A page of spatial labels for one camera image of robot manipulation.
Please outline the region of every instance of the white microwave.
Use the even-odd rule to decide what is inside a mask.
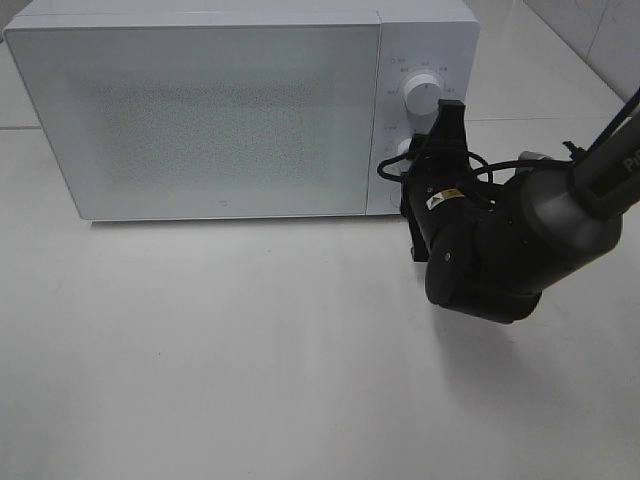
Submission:
[[[382,215],[464,99],[462,0],[35,0],[4,31],[80,217]]]

